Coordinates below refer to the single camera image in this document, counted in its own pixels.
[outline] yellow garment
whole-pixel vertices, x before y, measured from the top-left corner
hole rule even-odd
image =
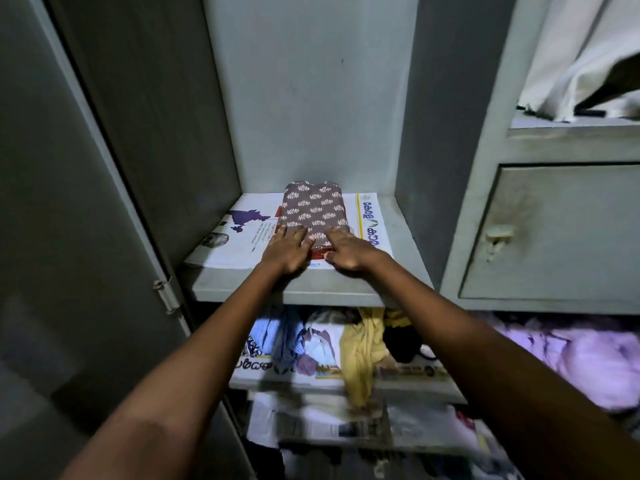
[[[344,327],[340,338],[340,370],[349,402],[357,408],[367,404],[373,387],[376,362],[389,354],[382,335],[384,308],[358,308],[362,322]]]
[[[411,322],[402,310],[387,310],[387,318],[385,318],[385,326],[409,326]]]

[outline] white curtain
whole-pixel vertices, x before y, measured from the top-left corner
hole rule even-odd
[[[621,60],[640,53],[640,0],[553,0],[518,104],[555,121],[574,108]],[[639,96],[620,96],[598,109],[634,116]]]

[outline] metal hinge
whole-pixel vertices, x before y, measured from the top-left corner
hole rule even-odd
[[[154,281],[154,290],[158,291],[158,295],[162,298],[164,306],[166,306],[167,315],[171,315],[182,304],[180,298],[178,298],[181,294],[176,293],[173,289],[172,279],[173,276],[169,276],[169,281]]]

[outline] brown fabric with white floral print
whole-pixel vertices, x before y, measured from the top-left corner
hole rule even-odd
[[[278,226],[298,225],[308,228],[307,235],[315,236],[312,249],[330,248],[331,242],[324,231],[329,227],[349,225],[340,187],[331,182],[292,182],[287,185]]]

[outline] blue patterned cloth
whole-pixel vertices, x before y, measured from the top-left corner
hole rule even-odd
[[[284,372],[294,366],[298,355],[305,353],[303,330],[297,306],[272,306],[256,319],[249,336],[260,349],[257,355],[271,355],[276,370]]]

